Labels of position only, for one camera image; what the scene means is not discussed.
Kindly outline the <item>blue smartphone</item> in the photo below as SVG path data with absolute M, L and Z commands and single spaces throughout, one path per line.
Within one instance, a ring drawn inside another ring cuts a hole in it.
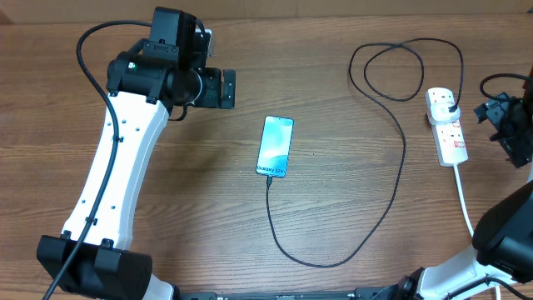
M 287 173 L 294 121 L 286 117 L 266 116 L 263 124 L 256 172 L 284 178 Z

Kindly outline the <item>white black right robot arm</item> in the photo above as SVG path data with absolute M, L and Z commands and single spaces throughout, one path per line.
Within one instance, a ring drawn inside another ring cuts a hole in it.
M 517 75 L 524 93 L 486 95 L 475 109 L 488 121 L 490 137 L 505 150 L 516 168 L 532 164 L 532 76 Z M 489 209 L 472 233 L 471 245 L 448 261 L 419 268 L 388 287 L 358 288 L 356 299 L 467 299 L 489 288 L 504 287 L 519 299 L 516 283 L 532 279 L 532 183 Z

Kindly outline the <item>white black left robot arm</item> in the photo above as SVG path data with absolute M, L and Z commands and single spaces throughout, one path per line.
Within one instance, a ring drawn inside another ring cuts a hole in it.
M 212 31 L 195 16 L 157 7 L 150 34 L 121 52 L 97 88 L 107 110 L 82 194 L 59 237 L 42 236 L 37 260 L 52 288 L 97 299 L 177 299 L 131 251 L 138 195 L 173 108 L 232 109 L 236 74 L 206 65 Z

